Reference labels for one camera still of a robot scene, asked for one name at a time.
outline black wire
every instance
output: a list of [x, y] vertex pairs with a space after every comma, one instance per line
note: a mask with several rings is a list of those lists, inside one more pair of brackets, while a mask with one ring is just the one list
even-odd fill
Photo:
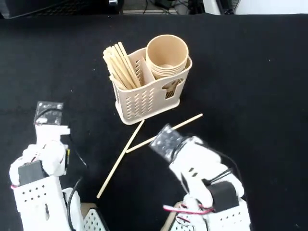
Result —
[[[36, 116], [35, 122], [37, 121], [37, 119], [39, 119], [41, 116], [43, 116], [44, 114], [46, 114], [46, 113], [49, 112], [49, 111], [62, 112], [62, 109], [59, 109], [59, 108], [47, 108], [47, 109], [41, 111], [41, 112]], [[84, 165], [86, 168], [88, 168], [87, 163], [83, 160], [83, 158], [81, 157], [81, 155], [79, 154], [79, 152], [78, 152], [78, 150], [77, 150], [77, 148], [76, 148], [75, 142], [73, 141], [73, 138], [72, 138], [72, 134], [70, 133], [70, 134], [68, 135], [68, 137], [69, 137], [69, 139], [70, 139], [70, 141], [71, 141], [72, 147], [73, 147], [73, 149], [74, 149], [76, 155], [78, 156], [78, 158], [80, 159], [80, 161], [83, 163], [83, 165]]]
[[211, 150], [211, 151], [217, 153], [218, 155], [223, 156], [223, 157], [227, 158], [228, 160], [230, 160], [230, 161], [232, 162], [232, 164], [234, 165], [235, 169], [236, 169], [237, 176], [238, 176], [240, 182], [243, 184], [243, 180], [242, 180], [242, 176], [241, 176], [241, 173], [240, 173], [240, 171], [239, 171], [239, 168], [237, 167], [237, 164], [235, 163], [235, 161], [234, 161], [231, 157], [225, 155], [224, 153], [218, 152], [218, 151], [216, 151], [216, 150], [214, 150], [214, 149], [212, 149], [212, 148], [210, 148], [210, 147], [208, 147], [208, 146], [205, 146], [204, 144], [197, 143], [197, 142], [196, 142], [195, 144], [197, 144], [197, 145], [199, 145], [199, 146], [202, 146], [202, 147], [204, 147], [204, 148], [207, 148], [207, 149], [209, 149], [209, 150]]
[[146, 0], [146, 5], [145, 5], [145, 8], [144, 8], [144, 11], [143, 11], [142, 14], [144, 14], [146, 12], [146, 10], [148, 9], [148, 5], [149, 5], [149, 2], [148, 2], [148, 0]]
[[36, 121], [37, 121], [42, 115], [45, 115], [47, 112], [50, 112], [50, 111], [62, 112], [62, 109], [59, 109], [59, 108], [47, 108], [47, 109], [41, 111], [41, 112], [38, 113], [38, 115], [35, 117], [35, 123], [36, 123]]
[[69, 137], [69, 139], [71, 141], [72, 147], [73, 147], [76, 155], [78, 156], [80, 161], [83, 163], [83, 165], [88, 169], [89, 167], [88, 167], [87, 163], [82, 159], [81, 155], [79, 154], [79, 152], [78, 152], [78, 150], [76, 148], [75, 142], [73, 141], [73, 138], [72, 138], [72, 134], [69, 134], [68, 137]]
[[220, 180], [221, 178], [223, 178], [223, 177], [225, 177], [225, 176], [227, 176], [231, 173], [232, 173], [231, 168], [228, 168], [227, 170], [225, 170], [222, 173], [215, 176], [213, 179], [209, 180], [208, 184], [210, 185], [210, 184], [214, 183], [215, 181]]
[[69, 228], [71, 229], [71, 231], [76, 231], [73, 227], [73, 224], [72, 224], [72, 218], [71, 218], [71, 203], [72, 203], [72, 198], [73, 198], [73, 195], [74, 193], [76, 192], [77, 190], [77, 187], [78, 185], [80, 184], [80, 182], [83, 180], [83, 177], [80, 177], [79, 180], [77, 180], [75, 186], [73, 187], [73, 190], [71, 192], [71, 194], [69, 195], [69, 198], [68, 198], [68, 202], [67, 202], [67, 218], [68, 218], [68, 225], [69, 225]]

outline white plastic bracket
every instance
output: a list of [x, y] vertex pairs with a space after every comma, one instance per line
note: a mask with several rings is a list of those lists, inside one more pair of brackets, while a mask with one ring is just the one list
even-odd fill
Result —
[[109, 231], [96, 209], [90, 209], [83, 220], [84, 231]]

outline stacked paper cups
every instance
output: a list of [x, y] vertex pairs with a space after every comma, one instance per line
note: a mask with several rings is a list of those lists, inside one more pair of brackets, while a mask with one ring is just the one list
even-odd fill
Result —
[[180, 73], [187, 63], [188, 47], [174, 35], [160, 35], [146, 47], [146, 62], [156, 79]]

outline paper cup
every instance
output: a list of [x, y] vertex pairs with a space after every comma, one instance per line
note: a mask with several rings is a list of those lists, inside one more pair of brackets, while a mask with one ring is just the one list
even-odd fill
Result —
[[181, 71], [188, 59], [188, 47], [179, 37], [160, 35], [146, 47], [146, 62], [156, 71]]

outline cable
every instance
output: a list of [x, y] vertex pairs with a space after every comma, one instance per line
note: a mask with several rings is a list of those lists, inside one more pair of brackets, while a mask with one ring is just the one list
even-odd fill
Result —
[[209, 208], [207, 210], [194, 211], [194, 210], [189, 210], [185, 208], [175, 208], [175, 207], [168, 206], [168, 205], [163, 205], [163, 209], [169, 212], [178, 212], [178, 213], [186, 213], [186, 214], [194, 214], [194, 215], [205, 215], [214, 210], [214, 208]]
[[68, 135], [70, 141], [71, 141], [71, 144], [72, 144], [72, 147], [76, 153], [76, 155], [78, 156], [79, 160], [83, 163], [83, 165], [86, 167], [86, 169], [88, 169], [88, 165], [87, 163], [82, 159], [81, 155], [79, 154], [79, 152], [77, 151], [77, 148], [76, 148], [76, 145], [75, 145], [75, 142], [73, 141], [73, 138], [72, 138], [72, 134], [69, 134]]
[[67, 202], [67, 219], [68, 219], [68, 225], [69, 225], [69, 228], [71, 229], [71, 231], [76, 231], [73, 227], [73, 224], [72, 224], [72, 218], [71, 218], [71, 203], [72, 203], [72, 198], [73, 198], [73, 195], [74, 193], [76, 192], [77, 190], [77, 187], [79, 186], [80, 182], [83, 180], [83, 177], [80, 177], [79, 180], [77, 180], [75, 186], [73, 187], [73, 190], [71, 192], [71, 194], [69, 195], [69, 198], [68, 198], [68, 202]]
[[207, 185], [211, 185], [217, 180], [220, 180], [221, 178], [224, 178], [225, 176], [232, 173], [232, 168], [228, 168], [227, 170], [223, 171], [222, 173], [215, 176], [213, 179], [207, 181]]
[[[62, 109], [59, 109], [59, 108], [47, 108], [43, 111], [41, 111], [37, 116], [36, 116], [36, 119], [35, 119], [35, 122], [43, 115], [45, 115], [47, 112], [50, 112], [50, 111], [57, 111], [57, 112], [62, 112]], [[86, 167], [86, 168], [89, 168], [87, 163], [83, 160], [83, 158], [81, 157], [81, 155], [79, 154], [79, 152], [77, 151], [77, 148], [76, 148], [76, 145], [75, 145], [75, 142], [73, 141], [73, 138], [72, 138], [72, 134], [70, 133], [68, 135], [70, 141], [71, 141], [71, 144], [72, 144], [72, 147], [76, 153], [76, 155], [78, 156], [78, 158], [80, 159], [80, 161], [83, 163], [83, 165]]]
[[232, 162], [232, 164], [234, 165], [235, 169], [236, 169], [236, 172], [237, 172], [237, 175], [238, 175], [238, 178], [239, 178], [240, 182], [243, 184], [243, 180], [242, 180], [242, 176], [241, 176], [241, 173], [240, 173], [240, 171], [239, 171], [239, 168], [237, 167], [237, 164], [235, 163], [235, 161], [234, 161], [231, 157], [225, 155], [224, 153], [218, 152], [218, 151], [216, 151], [215, 149], [212, 149], [212, 148], [210, 148], [210, 147], [208, 147], [208, 146], [205, 146], [205, 145], [202, 144], [202, 143], [195, 142], [195, 144], [197, 144], [197, 145], [199, 145], [199, 146], [202, 146], [202, 147], [204, 147], [204, 148], [207, 148], [207, 149], [209, 149], [209, 150], [211, 150], [211, 151], [217, 153], [218, 155], [220, 155], [220, 156], [222, 156], [222, 157], [225, 157], [225, 158], [227, 158], [228, 160], [230, 160], [230, 161]]
[[47, 108], [47, 109], [41, 111], [41, 112], [38, 113], [38, 115], [36, 116], [36, 118], [35, 118], [35, 123], [37, 123], [37, 120], [38, 120], [42, 115], [45, 115], [47, 112], [50, 112], [50, 111], [62, 112], [62, 109], [59, 109], [59, 108]]
[[148, 0], [146, 0], [146, 5], [145, 5], [145, 8], [144, 8], [144, 11], [143, 11], [142, 14], [144, 14], [146, 12], [146, 10], [148, 9], [148, 5], [149, 5], [149, 2], [148, 2]]

